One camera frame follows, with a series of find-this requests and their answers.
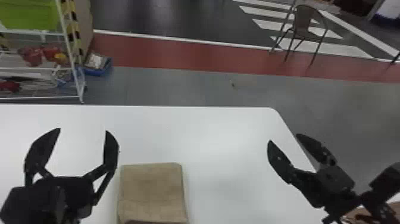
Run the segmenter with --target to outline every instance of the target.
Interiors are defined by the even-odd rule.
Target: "blue basket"
[[[103,69],[91,69],[91,68],[84,67],[83,71],[85,71],[85,74],[88,76],[102,76],[104,73],[106,73],[111,68],[112,65],[113,65],[112,59],[107,58]]]

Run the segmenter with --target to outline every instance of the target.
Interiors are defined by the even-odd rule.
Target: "black chair leg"
[[[311,64],[314,63],[315,57],[317,56],[318,51],[320,50],[321,44],[322,44],[322,39],[320,40],[320,43],[318,44],[318,47],[314,52],[314,56],[312,57]]]
[[[395,58],[393,58],[392,64],[394,64],[394,63],[397,61],[397,59],[399,59],[399,57],[400,57],[400,52],[399,52],[399,54],[398,54]]]
[[[275,46],[272,49],[275,49],[277,46],[279,46],[279,44],[282,42],[283,38],[285,38],[285,36],[288,34],[290,30],[288,29],[285,34],[280,38],[280,40],[278,42],[276,42]]]
[[[293,33],[292,40],[290,41],[289,48],[286,51],[285,61],[288,59],[288,56],[289,56],[289,53],[290,53],[290,49],[292,48],[293,41],[295,40],[295,36],[296,36],[296,33]]]
[[[293,49],[293,51],[296,51],[296,49],[300,46],[301,43],[303,43],[304,38],[301,39],[301,41],[297,44],[297,46]]]

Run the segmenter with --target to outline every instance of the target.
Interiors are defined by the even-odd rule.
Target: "white floor stripe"
[[[239,43],[225,43],[225,42],[216,42],[216,41],[203,41],[203,40],[195,40],[188,38],[173,38],[169,36],[156,36],[156,35],[146,35],[140,33],[126,33],[126,32],[116,32],[109,30],[94,30],[95,33],[101,33],[106,35],[115,35],[115,36],[129,36],[133,38],[148,38],[148,39],[158,39],[165,41],[180,41],[180,42],[188,42],[188,43],[204,43],[210,45],[220,45],[220,46],[232,46],[235,48],[252,48],[252,49],[263,49],[270,50],[272,47],[270,46],[257,46],[257,45],[247,45],[247,44],[239,44]]]
[[[395,48],[392,48],[391,46],[389,46],[388,44],[374,38],[373,36],[369,35],[368,33],[354,27],[353,25],[337,18],[336,16],[326,12],[326,11],[322,11],[320,10],[320,12],[322,13],[322,15],[324,15],[326,18],[330,19],[331,21],[334,21],[335,23],[341,25],[342,27],[348,29],[349,31],[351,31],[352,33],[356,34],[357,36],[363,38],[364,40],[372,43],[373,45],[377,46],[378,48],[380,48],[382,51],[388,53],[391,56],[396,56],[398,54],[398,50]]]
[[[280,30],[282,23],[274,22],[274,21],[267,21],[267,20],[257,20],[253,19],[253,21],[260,26],[262,29],[268,30]],[[292,27],[291,24],[286,24],[283,28],[284,31],[287,31],[288,28]],[[322,36],[324,34],[324,29],[318,27],[310,27],[309,31],[315,33],[316,35]],[[335,32],[328,30],[326,33],[327,38],[336,38],[336,39],[343,39],[341,36],[337,35]]]
[[[279,3],[275,3],[275,2],[266,2],[266,1],[260,1],[260,0],[234,0],[234,1],[252,4],[252,5],[262,5],[262,6],[273,7],[273,8],[282,8],[284,10],[290,9],[290,5],[279,4]]]
[[[287,15],[287,13],[273,11],[273,10],[264,10],[264,9],[260,9],[260,8],[253,8],[253,7],[247,7],[247,6],[239,6],[239,7],[247,14],[263,15],[263,16],[269,16],[269,17],[275,17],[275,18],[286,18],[286,15]],[[289,19],[294,20],[295,15],[291,14],[289,16]]]
[[[294,40],[292,49],[299,43],[300,40]],[[280,43],[280,46],[283,49],[288,49],[290,44],[289,38],[284,38]],[[304,41],[296,51],[304,51],[304,52],[315,52],[317,49],[318,43]],[[333,55],[341,55],[341,56],[350,56],[350,57],[358,57],[358,58],[373,58],[369,54],[365,53],[363,50],[357,48],[356,46],[347,46],[347,45],[339,45],[333,43],[322,43],[321,48],[319,50],[321,54],[333,54]]]

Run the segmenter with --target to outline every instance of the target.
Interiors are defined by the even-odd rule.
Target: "folded cloth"
[[[122,224],[186,223],[181,165],[123,166],[118,217]]]
[[[400,202],[390,203],[389,206],[396,212],[396,218],[400,220]],[[371,216],[371,214],[365,208],[357,208],[353,211],[350,211],[346,214],[342,219],[343,222],[350,223],[350,224],[370,224],[372,222],[366,222],[365,220],[357,219],[357,215],[362,216]]]

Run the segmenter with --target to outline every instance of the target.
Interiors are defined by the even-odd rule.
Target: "white metal shelf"
[[[65,25],[68,27],[71,20],[65,20]],[[50,30],[27,30],[27,29],[7,29],[0,23],[0,33],[12,33],[20,35],[34,35],[34,36],[64,36],[63,32],[55,32]]]
[[[2,70],[30,70],[30,71],[55,71],[55,70],[71,70],[71,67],[57,67],[57,64],[52,61],[46,61],[42,58],[42,64],[38,67],[28,67],[18,54],[0,53],[0,71]]]
[[[21,89],[19,92],[0,91],[0,99],[54,99],[54,98],[79,98],[83,103],[83,93],[86,87],[85,74],[80,70],[77,71],[76,63],[81,63],[79,51],[77,50],[78,41],[75,37],[73,18],[70,11],[71,5],[67,1],[64,3],[66,8],[61,7],[61,0],[54,0],[57,5],[57,11],[60,23],[57,30],[24,30],[24,29],[7,29],[0,23],[0,33],[8,33],[9,42],[15,43],[12,49],[0,51],[0,79],[4,77],[24,77],[34,78],[39,82],[38,88],[35,89],[35,81],[21,82],[21,86],[26,85],[29,88]],[[71,26],[74,41],[70,42],[67,29]],[[35,41],[30,36],[39,36],[40,41]],[[60,66],[55,62],[47,61],[42,58],[42,64],[38,67],[29,67],[28,63],[17,54],[17,49],[22,46],[40,46],[42,43],[58,42],[63,44],[66,55],[68,56],[68,65]]]

